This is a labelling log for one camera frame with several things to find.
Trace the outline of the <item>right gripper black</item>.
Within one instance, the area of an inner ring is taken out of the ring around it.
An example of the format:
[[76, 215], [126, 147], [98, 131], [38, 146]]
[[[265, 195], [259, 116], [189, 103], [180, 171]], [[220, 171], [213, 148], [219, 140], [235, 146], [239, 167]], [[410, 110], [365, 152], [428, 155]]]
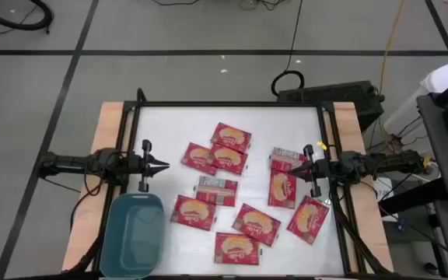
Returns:
[[331, 172], [330, 161], [328, 159], [313, 160], [312, 145], [306, 145], [303, 148], [303, 153], [306, 160], [303, 161], [300, 166], [291, 169], [291, 172], [298, 172], [295, 173], [295, 177], [312, 184], [312, 188], [310, 190], [310, 196], [312, 198], [319, 198], [321, 196], [321, 189], [317, 183], [317, 180], [322, 178], [328, 180], [328, 197], [337, 198], [338, 182], [334, 178], [334, 174]]

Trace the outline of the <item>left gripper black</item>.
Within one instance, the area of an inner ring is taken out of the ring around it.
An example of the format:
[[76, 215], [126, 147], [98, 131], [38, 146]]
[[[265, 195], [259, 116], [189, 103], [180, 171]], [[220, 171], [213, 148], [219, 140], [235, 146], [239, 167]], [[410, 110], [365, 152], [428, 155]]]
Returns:
[[157, 173], [169, 168], [169, 163], [156, 159], [151, 154], [152, 143], [148, 139], [142, 140], [142, 154], [131, 153], [128, 156], [128, 174], [140, 174], [141, 181], [138, 184], [138, 190], [143, 193], [149, 191], [148, 179]]

